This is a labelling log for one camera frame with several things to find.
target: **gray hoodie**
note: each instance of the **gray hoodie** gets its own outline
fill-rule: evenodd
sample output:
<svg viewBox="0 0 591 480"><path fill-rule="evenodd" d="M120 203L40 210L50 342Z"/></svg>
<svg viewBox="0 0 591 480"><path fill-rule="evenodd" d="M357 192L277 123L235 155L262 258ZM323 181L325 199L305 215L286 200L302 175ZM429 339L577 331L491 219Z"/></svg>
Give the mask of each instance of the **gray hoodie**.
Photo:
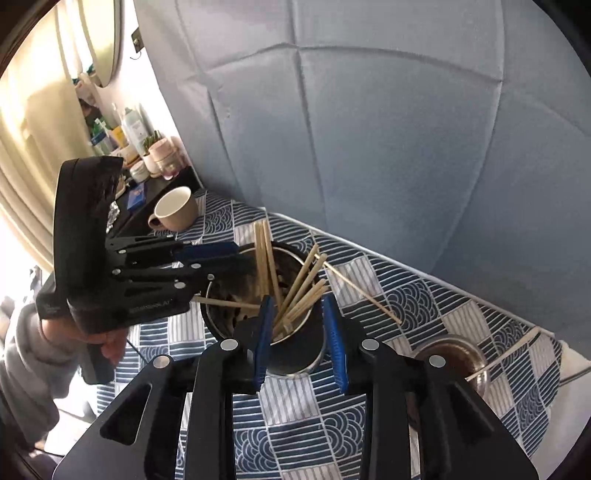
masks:
<svg viewBox="0 0 591 480"><path fill-rule="evenodd" d="M53 399L68 395L82 347L76 340L60 347L49 343L35 305L22 308L0 359L0 391L30 445L57 424Z"/></svg>

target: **person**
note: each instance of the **person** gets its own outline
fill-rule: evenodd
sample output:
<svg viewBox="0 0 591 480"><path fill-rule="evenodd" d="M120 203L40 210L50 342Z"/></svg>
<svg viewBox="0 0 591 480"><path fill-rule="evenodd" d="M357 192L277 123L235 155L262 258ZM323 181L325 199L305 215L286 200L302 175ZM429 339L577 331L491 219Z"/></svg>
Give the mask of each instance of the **person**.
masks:
<svg viewBox="0 0 591 480"><path fill-rule="evenodd" d="M103 355L117 365L127 334L128 329L121 329L85 335L71 317L43 320L34 304L25 305L0 359L4 425L15 424L20 430L16 435L32 448L57 424L53 399L67 396L84 345L102 344Z"/></svg>

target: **white wall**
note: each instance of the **white wall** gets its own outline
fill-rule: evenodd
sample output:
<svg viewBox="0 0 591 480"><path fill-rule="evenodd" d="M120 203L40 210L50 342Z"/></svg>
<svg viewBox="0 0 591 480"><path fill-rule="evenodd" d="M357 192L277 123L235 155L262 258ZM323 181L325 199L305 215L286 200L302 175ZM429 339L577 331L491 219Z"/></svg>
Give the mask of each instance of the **white wall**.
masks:
<svg viewBox="0 0 591 480"><path fill-rule="evenodd" d="M112 103L117 104L120 111L126 106L139 109L150 129L157 129L172 138L183 155L186 155L177 127L156 82L148 53L146 49L135 52L131 34L138 28L138 19L133 1L121 0L121 10L119 66L107 87L97 88L101 111L113 122Z"/></svg>

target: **bottle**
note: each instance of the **bottle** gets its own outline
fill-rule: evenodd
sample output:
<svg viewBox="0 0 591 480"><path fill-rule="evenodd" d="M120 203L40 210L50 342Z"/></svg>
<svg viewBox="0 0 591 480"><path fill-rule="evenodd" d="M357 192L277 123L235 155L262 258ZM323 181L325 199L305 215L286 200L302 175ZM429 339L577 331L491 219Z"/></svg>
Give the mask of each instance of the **bottle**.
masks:
<svg viewBox="0 0 591 480"><path fill-rule="evenodd" d="M129 142L135 147L140 155L146 155L144 148L144 139L148 136L148 131L144 122L136 110L126 107L121 115L121 128Z"/></svg>

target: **ceramic mug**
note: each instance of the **ceramic mug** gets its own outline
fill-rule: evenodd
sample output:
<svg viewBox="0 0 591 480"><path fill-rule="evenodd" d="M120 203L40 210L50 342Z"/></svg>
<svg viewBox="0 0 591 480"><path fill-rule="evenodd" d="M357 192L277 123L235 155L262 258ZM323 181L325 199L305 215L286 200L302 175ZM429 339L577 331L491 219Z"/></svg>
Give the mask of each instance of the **ceramic mug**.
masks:
<svg viewBox="0 0 591 480"><path fill-rule="evenodd" d="M148 218L148 226L155 231L181 232L189 228L197 216L199 207L189 187L177 187L165 194Z"/></svg>

